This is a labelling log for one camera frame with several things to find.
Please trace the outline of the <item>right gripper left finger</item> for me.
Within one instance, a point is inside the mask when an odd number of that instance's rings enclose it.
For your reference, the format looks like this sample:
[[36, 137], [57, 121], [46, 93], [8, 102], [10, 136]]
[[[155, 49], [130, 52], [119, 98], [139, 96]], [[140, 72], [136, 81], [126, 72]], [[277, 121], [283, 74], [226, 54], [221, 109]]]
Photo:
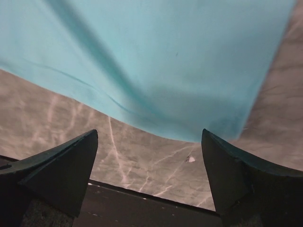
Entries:
[[71, 227], [79, 216], [98, 149], [90, 130], [23, 160], [0, 164], [2, 227]]

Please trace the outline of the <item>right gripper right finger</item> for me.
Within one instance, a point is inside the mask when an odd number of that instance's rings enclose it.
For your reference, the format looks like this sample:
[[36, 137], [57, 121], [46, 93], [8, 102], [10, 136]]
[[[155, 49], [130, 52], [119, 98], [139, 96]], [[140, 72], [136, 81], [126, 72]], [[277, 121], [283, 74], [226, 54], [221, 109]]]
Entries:
[[215, 211], [225, 227], [301, 227], [303, 173], [202, 133]]

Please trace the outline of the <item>turquoise t-shirt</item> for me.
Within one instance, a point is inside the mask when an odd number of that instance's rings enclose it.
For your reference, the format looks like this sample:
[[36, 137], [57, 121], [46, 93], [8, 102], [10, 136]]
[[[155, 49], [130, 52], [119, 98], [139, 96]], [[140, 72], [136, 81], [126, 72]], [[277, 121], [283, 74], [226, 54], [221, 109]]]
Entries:
[[3, 0], [0, 67], [173, 140], [240, 136], [293, 0]]

